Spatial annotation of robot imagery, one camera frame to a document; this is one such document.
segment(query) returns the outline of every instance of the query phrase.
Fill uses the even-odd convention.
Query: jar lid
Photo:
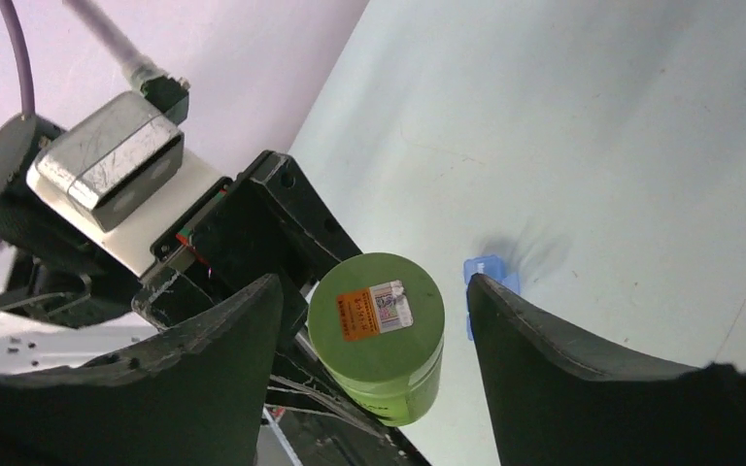
[[[368,386],[401,380],[407,386],[423,377],[444,327],[442,296],[430,275],[382,252],[333,268],[316,287],[308,314],[310,339],[324,365],[344,383]]]

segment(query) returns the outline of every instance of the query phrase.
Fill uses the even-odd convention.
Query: white background
[[[30,3],[39,111],[71,126],[124,83],[58,2]],[[228,173],[287,148],[362,8],[102,4],[192,82],[188,144]],[[0,19],[0,124],[17,103]],[[373,0],[290,152],[364,250],[443,290],[439,398],[405,429],[434,465],[497,464],[464,331],[461,263],[485,250],[606,338],[746,368],[746,2]]]

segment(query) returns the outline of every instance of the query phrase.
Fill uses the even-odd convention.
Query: white cable
[[[92,0],[63,0],[64,5],[87,26],[110,55],[119,63],[124,78],[135,89],[149,80],[165,76],[164,70],[155,66],[149,57],[121,32],[118,26]]]
[[[282,449],[284,449],[285,452],[288,454],[288,458],[290,458],[290,462],[293,463],[293,466],[303,466],[301,460],[298,459],[298,455],[293,449],[293,446],[290,444],[288,437],[285,435],[284,432],[282,432],[282,428],[279,427],[276,419],[273,417],[273,415],[270,414],[269,411],[267,411],[267,408],[264,408],[264,412],[262,413],[262,415],[265,419],[267,419],[267,425],[270,426],[270,430],[273,431],[273,433],[276,435],[276,439],[278,439],[279,443],[282,444]]]

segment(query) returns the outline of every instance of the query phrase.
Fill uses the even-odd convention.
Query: cable connector
[[[121,72],[130,87],[140,90],[142,86],[156,78],[167,76],[167,72],[157,67],[146,55],[138,54],[134,59],[121,63]]]
[[[179,124],[187,119],[190,95],[187,80],[159,76],[144,82],[138,89],[173,123]]]

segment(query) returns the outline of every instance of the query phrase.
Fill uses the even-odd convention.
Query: sticker
[[[413,325],[413,314],[400,280],[345,293],[336,298],[336,306],[346,342]]]

